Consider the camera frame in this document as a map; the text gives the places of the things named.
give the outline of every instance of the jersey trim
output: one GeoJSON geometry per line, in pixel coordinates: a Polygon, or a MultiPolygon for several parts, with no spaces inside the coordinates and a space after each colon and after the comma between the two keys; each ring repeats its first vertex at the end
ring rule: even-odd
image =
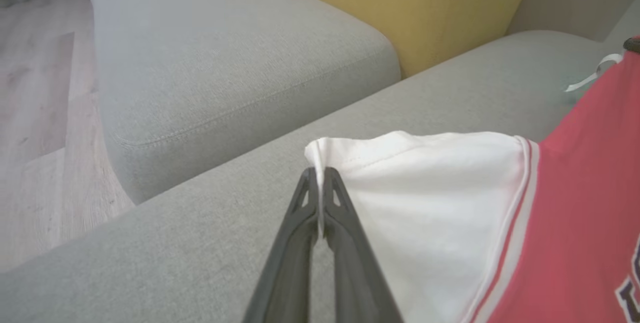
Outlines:
{"type": "Polygon", "coordinates": [[[526,184],[524,194],[516,207],[514,218],[510,221],[510,227],[505,237],[505,244],[502,246],[498,269],[493,276],[486,293],[480,300],[480,303],[473,310],[473,316],[470,320],[463,322],[486,323],[489,321],[491,314],[502,300],[505,291],[509,286],[509,282],[514,277],[514,272],[518,266],[521,257],[522,247],[527,232],[533,200],[536,195],[538,184],[538,164],[540,163],[540,149],[537,143],[517,137],[525,146],[524,151],[528,152],[528,182],[526,184]]]}

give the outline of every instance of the seam stitching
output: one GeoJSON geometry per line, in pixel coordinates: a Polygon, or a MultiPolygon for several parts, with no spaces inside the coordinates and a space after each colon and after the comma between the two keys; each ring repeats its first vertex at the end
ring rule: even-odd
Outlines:
{"type": "Polygon", "coordinates": [[[381,55],[382,53],[384,53],[385,50],[386,50],[386,47],[383,47],[379,51],[377,51],[377,52],[375,52],[373,54],[370,54],[368,56],[365,56],[365,57],[363,57],[361,59],[357,59],[355,61],[351,61],[349,63],[342,64],[342,65],[340,65],[340,66],[338,66],[336,68],[333,68],[331,70],[327,70],[327,71],[322,72],[322,73],[318,73],[318,74],[314,75],[313,77],[310,77],[309,79],[304,80],[304,81],[302,81],[302,82],[300,82],[298,84],[295,84],[295,85],[290,86],[288,88],[284,88],[284,89],[278,90],[278,91],[273,92],[273,93],[269,93],[269,94],[264,95],[262,97],[259,97],[259,98],[256,98],[254,100],[251,100],[250,102],[247,102],[247,103],[245,103],[245,104],[243,104],[241,106],[236,106],[235,108],[232,108],[232,109],[229,109],[229,110],[227,110],[227,111],[225,111],[223,113],[220,113],[219,115],[214,116],[213,118],[208,118],[206,120],[202,120],[200,122],[197,122],[195,124],[190,125],[189,127],[185,127],[183,129],[179,129],[179,130],[174,131],[172,133],[165,134],[163,136],[160,136],[160,137],[157,137],[157,138],[154,138],[154,139],[151,139],[151,140],[142,141],[140,143],[137,143],[137,142],[134,142],[134,141],[126,140],[126,139],[122,138],[121,136],[118,136],[118,134],[116,134],[116,133],[109,132],[109,135],[112,136],[112,138],[114,138],[115,141],[117,141],[119,146],[121,146],[123,148],[135,148],[135,149],[153,147],[153,146],[161,145],[163,143],[167,143],[169,141],[180,140],[180,139],[188,137],[190,134],[199,132],[200,130],[204,130],[207,127],[209,127],[210,125],[212,125],[214,123],[217,123],[218,121],[226,120],[226,119],[230,118],[231,116],[233,116],[235,113],[243,111],[244,109],[253,107],[256,104],[261,104],[263,102],[268,102],[269,100],[274,99],[276,96],[281,95],[282,93],[286,93],[286,92],[291,91],[293,89],[300,88],[300,87],[308,84],[309,82],[311,82],[311,81],[313,81],[315,79],[318,79],[318,78],[323,77],[325,75],[329,75],[331,73],[337,72],[337,71],[342,70],[343,68],[346,68],[348,66],[353,66],[355,64],[361,63],[361,62],[366,61],[368,59],[371,59],[371,58],[373,58],[375,56],[381,55]]]}

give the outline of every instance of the white stripe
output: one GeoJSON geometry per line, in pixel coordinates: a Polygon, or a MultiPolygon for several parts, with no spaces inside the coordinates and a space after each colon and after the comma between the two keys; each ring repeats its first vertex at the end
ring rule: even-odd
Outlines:
{"type": "Polygon", "coordinates": [[[502,270],[498,282],[493,287],[493,290],[489,292],[487,300],[484,305],[480,307],[474,323],[486,323],[491,314],[502,300],[503,295],[509,282],[514,277],[514,272],[520,261],[522,246],[527,232],[527,226],[529,224],[529,218],[531,216],[531,208],[533,207],[533,200],[536,195],[536,188],[538,185],[538,164],[540,163],[540,148],[533,141],[529,141],[531,144],[531,164],[530,175],[528,180],[528,186],[526,187],[526,194],[522,199],[522,205],[518,216],[515,218],[516,222],[511,232],[511,237],[507,246],[507,254],[502,264],[502,270]]]}
{"type": "Polygon", "coordinates": [[[473,301],[471,301],[471,305],[466,311],[464,318],[460,321],[461,323],[470,322],[473,317],[476,309],[482,299],[487,295],[489,288],[491,287],[491,283],[494,281],[494,277],[498,273],[498,268],[500,264],[500,257],[503,254],[503,249],[505,248],[505,241],[509,234],[509,228],[512,225],[512,221],[516,218],[515,213],[518,211],[518,206],[521,204],[522,194],[530,183],[531,176],[531,167],[530,167],[530,148],[525,138],[520,136],[515,136],[520,145],[522,146],[522,154],[523,154],[523,163],[524,168],[522,169],[522,180],[518,186],[518,190],[513,196],[513,200],[510,203],[509,211],[507,212],[504,221],[502,222],[502,226],[500,227],[500,235],[498,237],[498,243],[495,245],[494,252],[491,253],[491,257],[493,257],[491,263],[487,266],[487,271],[482,278],[482,284],[480,285],[480,289],[475,294],[473,301]]]}

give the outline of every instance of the gray sofa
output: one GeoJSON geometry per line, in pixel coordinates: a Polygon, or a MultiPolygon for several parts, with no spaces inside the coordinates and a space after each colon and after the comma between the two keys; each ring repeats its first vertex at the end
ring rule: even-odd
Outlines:
{"type": "MultiPolygon", "coordinates": [[[[314,120],[0,275],[0,322],[238,322],[307,166],[308,142],[393,130],[542,140],[579,99],[563,89],[638,29],[635,0],[604,43],[513,34],[314,120]]],[[[311,321],[330,322],[332,255],[322,242],[313,254],[311,321]]]]}
{"type": "Polygon", "coordinates": [[[107,152],[138,204],[400,81],[391,43],[319,0],[91,2],[107,152]]]}

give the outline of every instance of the white fabric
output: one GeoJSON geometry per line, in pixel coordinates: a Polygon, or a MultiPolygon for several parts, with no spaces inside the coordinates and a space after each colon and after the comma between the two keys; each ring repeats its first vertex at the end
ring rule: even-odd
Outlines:
{"type": "Polygon", "coordinates": [[[528,142],[396,131],[321,138],[304,154],[318,173],[340,173],[405,322],[469,321],[528,181],[528,142]]]}

